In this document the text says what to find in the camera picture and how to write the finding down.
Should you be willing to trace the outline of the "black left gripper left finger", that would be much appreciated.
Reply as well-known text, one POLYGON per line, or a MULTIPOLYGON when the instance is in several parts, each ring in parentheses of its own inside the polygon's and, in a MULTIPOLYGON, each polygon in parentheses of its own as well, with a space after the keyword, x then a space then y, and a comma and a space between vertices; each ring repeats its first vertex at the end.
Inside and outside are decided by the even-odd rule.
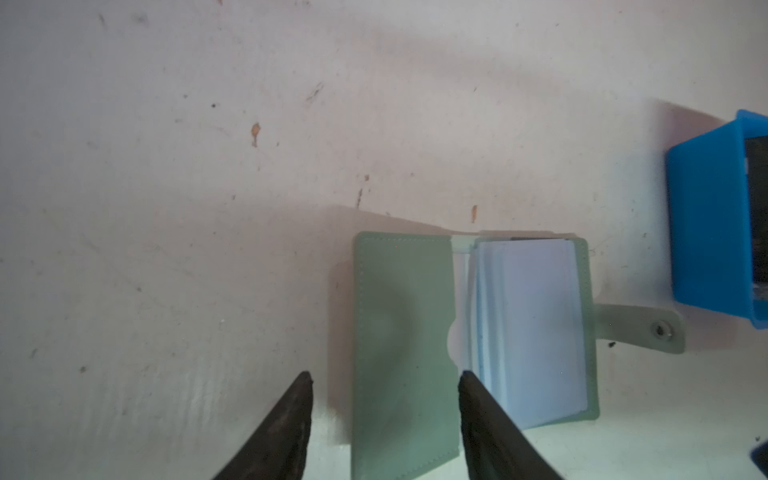
POLYGON ((214 479, 302 479, 313 404, 313 379, 309 371, 302 371, 214 479))

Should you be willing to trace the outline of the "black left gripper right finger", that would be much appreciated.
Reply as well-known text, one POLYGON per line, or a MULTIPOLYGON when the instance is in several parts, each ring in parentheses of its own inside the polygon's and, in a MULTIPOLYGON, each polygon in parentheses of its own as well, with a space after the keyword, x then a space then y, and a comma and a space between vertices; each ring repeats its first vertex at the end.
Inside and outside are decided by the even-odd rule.
POLYGON ((461 374, 458 396, 465 461, 471 480, 561 479, 473 372, 461 374))

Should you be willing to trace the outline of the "green card holder wallet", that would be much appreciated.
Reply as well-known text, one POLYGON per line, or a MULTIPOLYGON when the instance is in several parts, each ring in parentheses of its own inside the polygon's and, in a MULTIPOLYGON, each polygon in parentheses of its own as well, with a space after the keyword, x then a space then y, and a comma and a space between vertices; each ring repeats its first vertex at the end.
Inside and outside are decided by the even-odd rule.
POLYGON ((469 411, 463 373, 526 430, 598 418, 599 341, 685 349, 676 312, 594 300, 578 237, 363 232, 354 282, 356 479, 416 479, 458 456, 499 477, 500 447, 469 411))

